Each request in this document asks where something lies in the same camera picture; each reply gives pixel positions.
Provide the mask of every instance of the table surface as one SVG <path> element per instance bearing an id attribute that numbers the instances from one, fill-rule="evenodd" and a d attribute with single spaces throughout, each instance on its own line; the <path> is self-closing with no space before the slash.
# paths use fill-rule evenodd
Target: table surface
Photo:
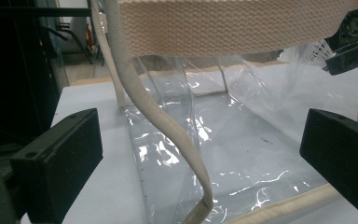
<path id="1" fill-rule="evenodd" d="M 145 207 L 128 124 L 117 106 L 111 82 L 64 88 L 52 125 L 65 117 L 97 108 L 103 141 L 103 160 L 92 173 L 63 223 L 145 223 Z M 358 211 L 339 197 L 306 215 L 280 223 L 358 223 Z M 21 223 L 29 223 L 27 217 Z"/>

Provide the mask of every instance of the clear plastic bag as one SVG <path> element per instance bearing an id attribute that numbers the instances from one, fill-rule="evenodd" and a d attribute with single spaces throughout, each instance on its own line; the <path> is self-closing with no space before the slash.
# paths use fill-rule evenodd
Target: clear plastic bag
<path id="1" fill-rule="evenodd" d="M 332 77 L 322 63 L 305 58 L 304 47 L 297 49 L 290 62 L 277 60 L 284 50 L 135 60 L 146 89 L 186 130 L 207 166 L 214 205 L 204 223 L 221 223 L 326 183 L 298 153 L 307 113 L 315 107 L 355 119 L 358 68 Z M 124 111 L 147 222 L 178 223 L 202 197 L 202 187 L 170 139 L 135 106 Z"/>

